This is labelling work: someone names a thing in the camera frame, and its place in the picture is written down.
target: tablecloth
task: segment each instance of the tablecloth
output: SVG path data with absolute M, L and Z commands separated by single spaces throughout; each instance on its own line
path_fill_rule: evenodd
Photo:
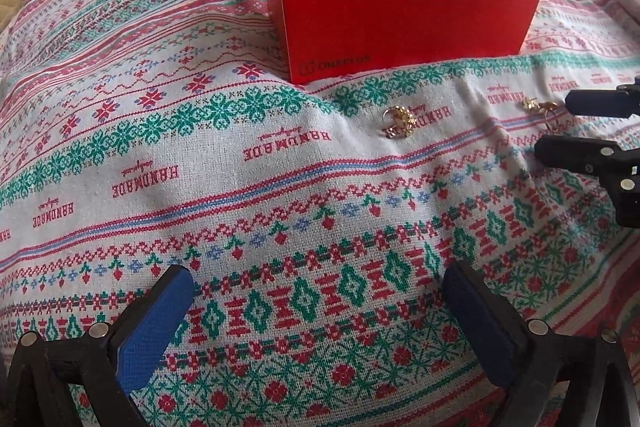
M 183 264 L 193 306 L 133 395 L 151 425 L 486 425 L 501 395 L 439 292 L 465 259 L 524 317 L 616 328 L 640 381 L 639 233 L 537 165 L 521 105 L 631 82 L 639 37 L 616 0 L 541 0 L 517 56 L 294 87 L 266 0 L 29 0 L 0 56 L 5 362 Z M 640 146 L 638 118 L 560 120 Z

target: blue gripper pad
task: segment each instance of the blue gripper pad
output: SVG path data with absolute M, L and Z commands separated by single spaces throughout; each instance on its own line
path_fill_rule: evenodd
M 442 293 L 489 381 L 497 387 L 510 388 L 516 380 L 511 365 L 516 348 L 456 264 L 447 267 Z
M 185 267 L 170 266 L 145 299 L 142 317 L 126 338 L 119 340 L 117 348 L 116 379 L 127 396 L 147 385 L 189 310 L 193 301 L 191 273 Z
M 621 89 L 574 89 L 564 99 L 564 107 L 578 116 L 629 118 L 638 107 L 638 97 Z

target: jewelry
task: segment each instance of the jewelry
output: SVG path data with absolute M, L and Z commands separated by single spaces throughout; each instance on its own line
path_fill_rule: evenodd
M 545 117 L 545 126 L 550 133 L 556 133 L 560 130 L 560 118 L 558 117 L 557 110 L 560 108 L 560 104 L 557 102 L 537 102 L 537 98 L 525 98 L 522 100 L 522 107 L 527 112 L 536 112 Z M 549 122 L 549 115 L 553 117 L 553 125 Z
M 387 138 L 407 138 L 414 132 L 418 125 L 417 118 L 406 107 L 395 105 L 389 107 L 382 114 L 382 123 L 386 125 L 386 116 L 389 115 L 391 125 L 383 128 L 383 132 Z

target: patterned tablecloth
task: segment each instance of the patterned tablecloth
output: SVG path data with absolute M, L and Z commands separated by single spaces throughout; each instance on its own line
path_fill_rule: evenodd
M 526 317 L 617 328 L 640 381 L 640 235 L 536 166 L 518 103 L 630 82 L 639 44 L 616 0 L 541 0 L 518 56 L 294 88 L 265 0 L 30 0 L 0 57 L 4 359 L 180 263 L 197 296 L 135 393 L 151 425 L 485 425 L 500 396 L 438 292 L 457 258 Z M 395 104 L 410 139 L 380 133 Z M 561 124 L 640 146 L 637 118 Z

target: red box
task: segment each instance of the red box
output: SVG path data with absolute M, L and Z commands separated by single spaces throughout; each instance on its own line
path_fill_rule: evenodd
M 515 55 L 539 0 L 267 0 L 293 84 Z

